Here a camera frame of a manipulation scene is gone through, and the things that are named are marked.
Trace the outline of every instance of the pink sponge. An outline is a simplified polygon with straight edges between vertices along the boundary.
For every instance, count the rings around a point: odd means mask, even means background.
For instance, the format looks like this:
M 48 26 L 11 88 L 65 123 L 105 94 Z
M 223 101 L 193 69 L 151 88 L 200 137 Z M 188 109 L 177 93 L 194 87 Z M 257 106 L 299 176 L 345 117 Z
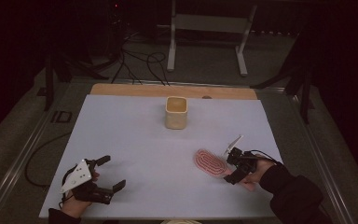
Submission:
M 197 151 L 194 157 L 194 162 L 196 163 L 197 167 L 199 167 L 208 175 L 223 177 L 225 175 L 232 174 L 232 171 L 227 167 L 227 164 L 224 161 L 220 160 L 213 153 L 204 148 Z M 255 190 L 254 183 L 240 182 L 239 184 L 246 187 L 250 191 Z

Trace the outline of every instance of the dark background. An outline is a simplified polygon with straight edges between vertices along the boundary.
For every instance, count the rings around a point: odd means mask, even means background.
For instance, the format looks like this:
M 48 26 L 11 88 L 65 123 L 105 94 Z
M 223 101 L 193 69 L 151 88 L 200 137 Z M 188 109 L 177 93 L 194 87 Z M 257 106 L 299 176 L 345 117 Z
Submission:
M 197 1 L 183 0 L 177 10 L 191 13 L 197 9 L 194 2 Z M 218 1 L 208 2 L 211 4 L 203 8 L 203 14 L 241 15 L 241 7 L 230 11 Z M 62 13 L 73 10 L 71 3 L 0 1 L 0 122 L 33 86 L 33 78 L 44 67 L 47 52 L 57 44 L 54 41 L 57 34 L 63 42 L 72 40 L 68 42 L 71 45 L 64 45 L 67 53 L 80 57 L 78 60 L 89 57 L 87 45 L 91 37 L 74 38 L 79 37 L 85 24 L 74 13 Z M 147 35 L 156 36 L 156 24 L 170 24 L 170 1 L 126 1 L 122 6 L 125 6 L 123 19 Z M 103 33 L 106 21 L 99 20 L 98 15 L 95 18 L 93 24 L 101 26 L 95 25 L 94 32 Z M 315 64 L 312 83 L 319 88 L 358 163 L 358 1 L 330 5 L 266 1 L 257 10 L 253 30 L 257 34 L 300 33 L 286 62 L 294 65 L 305 59 Z

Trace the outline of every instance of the sleeve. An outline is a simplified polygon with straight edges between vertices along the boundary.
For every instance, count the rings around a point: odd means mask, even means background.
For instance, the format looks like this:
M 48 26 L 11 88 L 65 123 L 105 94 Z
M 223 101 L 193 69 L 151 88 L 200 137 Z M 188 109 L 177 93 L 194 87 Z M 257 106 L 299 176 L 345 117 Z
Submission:
M 48 210 L 48 223 L 49 224 L 79 224 L 81 218 L 70 217 L 64 212 L 49 208 Z
M 273 194 L 271 209 L 284 224 L 332 223 L 319 208 L 324 199 L 319 188 L 302 175 L 290 175 L 283 165 L 270 167 L 260 186 Z

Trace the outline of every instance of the hand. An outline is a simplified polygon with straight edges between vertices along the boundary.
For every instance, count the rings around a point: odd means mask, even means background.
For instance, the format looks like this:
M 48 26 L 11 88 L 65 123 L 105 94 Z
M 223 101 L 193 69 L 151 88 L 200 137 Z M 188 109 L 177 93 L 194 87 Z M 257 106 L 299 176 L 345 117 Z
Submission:
M 98 180 L 97 172 L 92 174 L 92 181 Z M 78 201 L 74 196 L 71 190 L 69 190 L 68 194 L 66 195 L 67 200 L 63 203 L 61 211 L 64 212 L 66 215 L 70 217 L 79 218 L 86 209 L 92 204 L 91 202 L 82 202 Z
M 246 183 L 249 183 L 249 182 L 258 183 L 258 182 L 260 182 L 261 177 L 264 175 L 264 173 L 267 171 L 267 169 L 269 169 L 269 167 L 271 167 L 273 165 L 275 165 L 275 163 L 272 161 L 257 160 L 256 171 L 252 174 L 247 175 L 243 180 Z

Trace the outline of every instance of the beige cup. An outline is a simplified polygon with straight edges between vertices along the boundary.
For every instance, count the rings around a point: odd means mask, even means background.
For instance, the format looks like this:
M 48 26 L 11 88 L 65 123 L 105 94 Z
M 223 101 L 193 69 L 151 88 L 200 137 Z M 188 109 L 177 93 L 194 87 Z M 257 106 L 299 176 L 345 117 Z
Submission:
M 187 124 L 187 99 L 169 96 L 165 105 L 165 127 L 184 129 Z

